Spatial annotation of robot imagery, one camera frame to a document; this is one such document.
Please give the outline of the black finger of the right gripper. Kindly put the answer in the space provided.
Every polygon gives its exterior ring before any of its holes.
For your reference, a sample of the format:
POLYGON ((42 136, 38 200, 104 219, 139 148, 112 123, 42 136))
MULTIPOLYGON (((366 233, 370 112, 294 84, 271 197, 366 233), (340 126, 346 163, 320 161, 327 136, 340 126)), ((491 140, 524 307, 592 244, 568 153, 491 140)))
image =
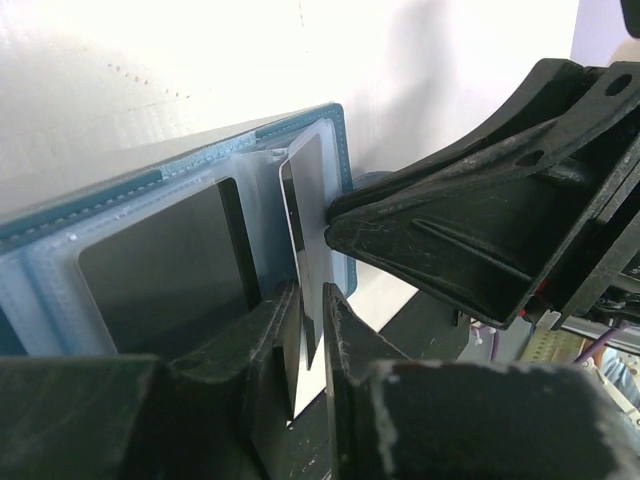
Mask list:
POLYGON ((328 246, 498 328, 637 322, 639 66, 539 61, 460 140, 337 198, 328 246))

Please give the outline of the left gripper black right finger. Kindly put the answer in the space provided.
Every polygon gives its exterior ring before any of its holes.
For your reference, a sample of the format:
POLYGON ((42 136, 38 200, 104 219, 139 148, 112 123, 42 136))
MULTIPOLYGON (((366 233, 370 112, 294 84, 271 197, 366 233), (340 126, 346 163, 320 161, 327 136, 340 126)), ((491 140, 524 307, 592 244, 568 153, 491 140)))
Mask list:
POLYGON ((612 400, 579 368, 376 360, 351 479, 635 479, 612 400))

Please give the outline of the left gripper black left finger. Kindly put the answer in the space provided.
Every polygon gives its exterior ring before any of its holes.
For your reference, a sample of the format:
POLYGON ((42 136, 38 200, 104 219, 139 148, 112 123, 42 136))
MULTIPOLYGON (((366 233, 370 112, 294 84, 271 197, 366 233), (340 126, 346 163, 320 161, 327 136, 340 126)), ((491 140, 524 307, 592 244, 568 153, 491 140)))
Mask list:
POLYGON ((298 284, 195 351, 6 357, 5 479, 281 479, 302 321, 298 284))

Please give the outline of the blue leather card holder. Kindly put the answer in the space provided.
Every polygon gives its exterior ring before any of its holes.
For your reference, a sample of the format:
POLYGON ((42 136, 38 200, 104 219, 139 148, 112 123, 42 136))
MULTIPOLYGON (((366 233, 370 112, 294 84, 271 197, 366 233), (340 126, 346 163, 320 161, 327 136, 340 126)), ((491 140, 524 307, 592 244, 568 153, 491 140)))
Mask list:
MULTIPOLYGON (((1 227, 3 355, 110 355, 117 351, 79 269, 87 247, 222 180, 235 181, 261 300, 296 281, 279 168, 305 133, 323 139, 326 209, 366 184, 354 178, 344 111, 330 103, 184 151, 21 215, 1 227)), ((331 250, 325 281, 356 291, 354 259, 331 250)))

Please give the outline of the dark grey credit card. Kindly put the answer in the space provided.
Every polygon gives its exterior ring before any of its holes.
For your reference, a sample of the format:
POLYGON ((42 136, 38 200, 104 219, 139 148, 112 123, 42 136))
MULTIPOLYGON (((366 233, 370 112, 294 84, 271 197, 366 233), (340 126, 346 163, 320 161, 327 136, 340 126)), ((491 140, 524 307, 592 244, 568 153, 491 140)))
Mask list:
POLYGON ((279 181, 302 293, 306 365, 313 364, 322 336, 322 288, 330 255, 321 236, 325 220, 323 139, 305 133, 289 146, 279 181))

